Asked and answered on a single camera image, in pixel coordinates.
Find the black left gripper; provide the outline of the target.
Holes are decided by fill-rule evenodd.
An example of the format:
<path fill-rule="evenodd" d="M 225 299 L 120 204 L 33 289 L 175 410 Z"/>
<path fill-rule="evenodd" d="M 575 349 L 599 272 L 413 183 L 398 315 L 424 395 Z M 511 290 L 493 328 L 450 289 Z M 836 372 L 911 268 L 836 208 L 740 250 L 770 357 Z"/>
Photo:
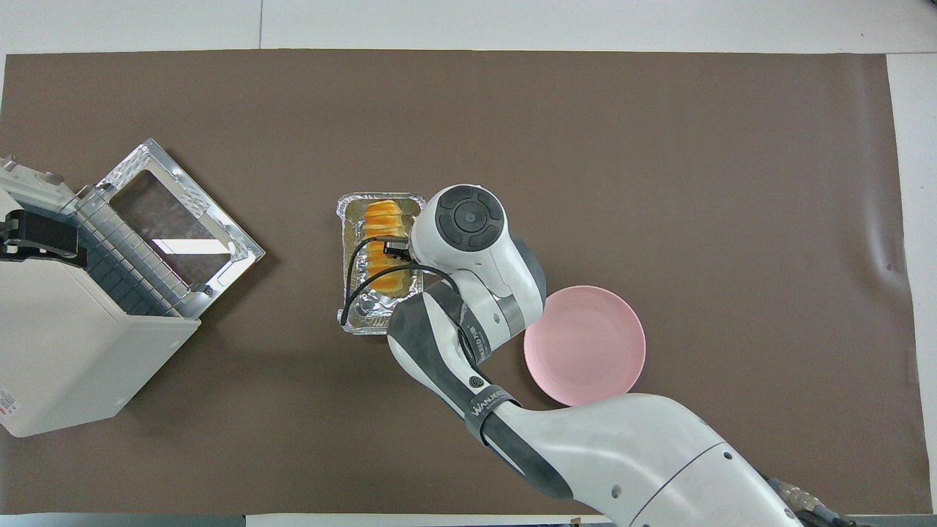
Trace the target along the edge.
<path fill-rule="evenodd" d="M 29 211 L 10 211 L 4 217 L 1 227 L 1 258 L 26 261 L 29 259 L 60 261 L 65 264 L 86 264 L 87 251 L 79 247 L 78 228 L 68 223 L 37 217 L 37 243 L 44 249 L 37 249 L 26 237 L 30 220 L 34 214 Z M 71 256 L 61 255 L 50 250 L 79 250 Z"/>

